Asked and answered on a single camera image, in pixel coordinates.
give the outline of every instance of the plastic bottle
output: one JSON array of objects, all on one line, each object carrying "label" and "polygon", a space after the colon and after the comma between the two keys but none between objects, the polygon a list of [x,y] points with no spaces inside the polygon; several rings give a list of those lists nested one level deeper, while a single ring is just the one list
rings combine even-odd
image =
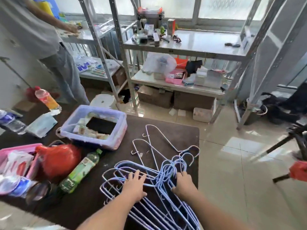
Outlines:
[{"label": "plastic bottle", "polygon": [[101,153],[102,151],[97,149],[95,152],[87,154],[67,178],[60,183],[60,188],[66,193],[72,193],[81,180],[97,165]]},{"label": "plastic bottle", "polygon": [[4,110],[0,110],[0,124],[16,132],[18,135],[24,134],[27,127],[23,122],[17,120],[12,113]]},{"label": "plastic bottle", "polygon": [[58,115],[61,113],[62,107],[53,99],[48,91],[36,86],[35,96],[49,108],[52,115]]}]

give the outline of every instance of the frosted glass window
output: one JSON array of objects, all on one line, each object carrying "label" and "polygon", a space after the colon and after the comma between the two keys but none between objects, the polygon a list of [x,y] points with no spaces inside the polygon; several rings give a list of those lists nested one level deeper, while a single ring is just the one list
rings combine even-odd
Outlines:
[{"label": "frosted glass window", "polygon": [[149,9],[163,8],[167,18],[192,18],[195,0],[141,0],[141,6]]},{"label": "frosted glass window", "polygon": [[[78,0],[55,0],[59,10],[64,13],[83,13]],[[115,0],[119,15],[134,15],[130,0]],[[112,14],[109,0],[92,0],[97,14]]]},{"label": "frosted glass window", "polygon": [[55,0],[59,11],[64,13],[82,14],[82,8],[78,0]]},{"label": "frosted glass window", "polygon": [[[199,18],[246,20],[255,0],[201,0]],[[269,0],[261,0],[254,20],[261,20]]]},{"label": "frosted glass window", "polygon": [[[112,14],[109,0],[92,0],[97,14]],[[134,15],[130,0],[115,0],[119,15]]]}]

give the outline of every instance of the jeans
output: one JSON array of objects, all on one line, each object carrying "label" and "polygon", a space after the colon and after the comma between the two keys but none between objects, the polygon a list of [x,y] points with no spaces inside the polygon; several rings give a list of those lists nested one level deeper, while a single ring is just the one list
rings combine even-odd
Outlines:
[{"label": "jeans", "polygon": [[79,70],[64,45],[60,44],[59,51],[55,55],[40,61],[51,70],[54,79],[69,104],[90,104],[80,82]]}]

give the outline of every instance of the pile of hangers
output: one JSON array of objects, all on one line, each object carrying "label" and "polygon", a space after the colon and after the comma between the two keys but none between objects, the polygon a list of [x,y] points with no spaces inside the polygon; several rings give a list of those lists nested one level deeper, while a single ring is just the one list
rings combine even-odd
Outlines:
[{"label": "pile of hangers", "polygon": [[[120,194],[122,185],[128,177],[128,174],[130,172],[140,170],[140,176],[146,173],[146,181],[144,183],[144,186],[150,187],[151,189],[155,190],[163,208],[159,209],[147,197],[144,197],[130,210],[129,216],[148,230],[186,230],[187,228],[189,230],[198,230],[200,229],[200,225],[192,209],[185,202],[181,201],[176,195],[174,195],[170,190],[175,187],[172,180],[176,177],[177,168],[180,169],[181,172],[186,171],[187,169],[187,164],[184,161],[183,157],[190,155],[193,158],[192,162],[189,165],[191,166],[191,164],[194,162],[194,156],[189,153],[189,150],[192,147],[196,147],[199,151],[199,148],[195,145],[192,145],[185,150],[178,151],[158,129],[158,131],[163,135],[167,142],[178,153],[178,155],[175,155],[171,160],[167,159],[151,145],[147,129],[148,126],[153,126],[158,129],[154,125],[146,125],[147,135],[143,134],[143,137],[148,137],[148,142],[143,139],[134,139],[132,141],[136,152],[131,152],[131,154],[137,154],[141,161],[141,164],[132,161],[118,162],[114,166],[114,168],[109,169],[103,173],[102,177],[104,178],[105,182],[101,185],[100,190],[102,193],[105,194],[108,200],[112,200],[118,194]],[[136,149],[136,146],[134,144],[134,141],[136,140],[144,141],[151,147],[151,152],[154,158],[155,165],[157,167],[156,170],[144,166],[139,151]],[[160,169],[158,168],[156,158],[153,153],[154,151],[165,159]],[[113,177],[107,179],[105,177],[105,174],[110,171],[113,171]]]}]

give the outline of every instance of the green tea bottle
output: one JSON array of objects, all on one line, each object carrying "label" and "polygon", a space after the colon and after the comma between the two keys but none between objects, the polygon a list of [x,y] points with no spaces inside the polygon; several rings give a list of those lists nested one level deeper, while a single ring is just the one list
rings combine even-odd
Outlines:
[{"label": "green tea bottle", "polygon": [[77,167],[60,183],[60,188],[66,193],[72,193],[81,180],[90,172],[90,170],[99,162],[100,149],[91,152],[77,165]]}]

